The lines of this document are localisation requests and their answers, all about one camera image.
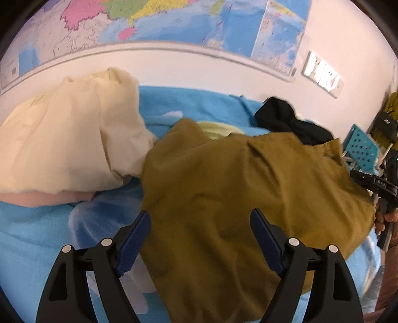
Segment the map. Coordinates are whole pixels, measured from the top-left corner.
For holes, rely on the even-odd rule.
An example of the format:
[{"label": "map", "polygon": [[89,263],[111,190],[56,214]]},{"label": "map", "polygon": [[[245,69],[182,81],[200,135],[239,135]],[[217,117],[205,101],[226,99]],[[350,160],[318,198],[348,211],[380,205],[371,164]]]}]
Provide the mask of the map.
[{"label": "map", "polygon": [[49,0],[1,60],[2,88],[75,51],[148,40],[220,49],[289,75],[311,1]]}]

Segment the silver screw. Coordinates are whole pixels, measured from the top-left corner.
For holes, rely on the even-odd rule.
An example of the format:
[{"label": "silver screw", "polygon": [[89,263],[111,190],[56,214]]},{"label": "silver screw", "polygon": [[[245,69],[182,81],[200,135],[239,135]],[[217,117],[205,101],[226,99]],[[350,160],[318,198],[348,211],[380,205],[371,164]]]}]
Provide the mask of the silver screw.
[{"label": "silver screw", "polygon": [[105,238],[101,241],[103,247],[109,247],[112,244],[112,239]]},{"label": "silver screw", "polygon": [[330,245],[329,250],[330,252],[337,253],[339,251],[339,248],[337,248],[335,245]]},{"label": "silver screw", "polygon": [[292,246],[297,247],[300,244],[300,242],[296,238],[290,238],[289,239],[289,244],[292,245]]},{"label": "silver screw", "polygon": [[62,247],[62,252],[63,253],[68,253],[69,251],[71,251],[72,250],[72,246],[71,245],[64,245],[63,247]]}]

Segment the person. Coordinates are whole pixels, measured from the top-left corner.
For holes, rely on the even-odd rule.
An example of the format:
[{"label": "person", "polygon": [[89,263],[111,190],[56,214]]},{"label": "person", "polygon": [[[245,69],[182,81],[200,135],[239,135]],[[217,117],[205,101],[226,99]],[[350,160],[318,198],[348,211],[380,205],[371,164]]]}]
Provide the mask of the person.
[{"label": "person", "polygon": [[365,323],[375,323],[382,315],[390,301],[398,292],[398,211],[383,215],[379,211],[379,204],[376,204],[375,230],[380,235],[385,230],[384,222],[397,223],[390,242],[390,248],[386,253],[384,277],[381,284],[380,294],[377,300],[376,309],[373,313],[364,315]]}]

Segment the power outlet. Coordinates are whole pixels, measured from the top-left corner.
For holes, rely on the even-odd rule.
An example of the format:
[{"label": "power outlet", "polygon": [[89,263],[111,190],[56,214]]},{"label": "power outlet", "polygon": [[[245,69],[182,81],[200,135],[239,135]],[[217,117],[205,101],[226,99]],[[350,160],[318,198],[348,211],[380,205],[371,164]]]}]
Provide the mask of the power outlet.
[{"label": "power outlet", "polygon": [[335,99],[339,97],[343,90],[344,81],[341,76],[315,52],[309,52],[302,73],[326,90]]}]

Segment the white wall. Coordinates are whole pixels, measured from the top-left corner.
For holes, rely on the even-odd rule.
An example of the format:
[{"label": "white wall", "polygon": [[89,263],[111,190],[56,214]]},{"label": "white wall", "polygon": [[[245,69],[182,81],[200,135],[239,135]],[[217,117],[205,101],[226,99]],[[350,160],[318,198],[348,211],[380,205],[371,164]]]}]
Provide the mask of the white wall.
[{"label": "white wall", "polygon": [[117,66],[136,76],[142,85],[243,94],[259,101],[275,95],[290,101],[301,117],[318,122],[335,136],[345,137],[353,123],[366,130],[386,93],[397,87],[398,59],[381,32],[350,0],[313,0],[299,51],[301,63],[309,50],[319,53],[343,76],[345,87],[338,99],[301,75],[288,83],[236,62],[181,51],[137,50],[123,44],[62,57],[32,71],[22,82],[16,80],[0,97],[0,123],[15,106],[65,76]]}]

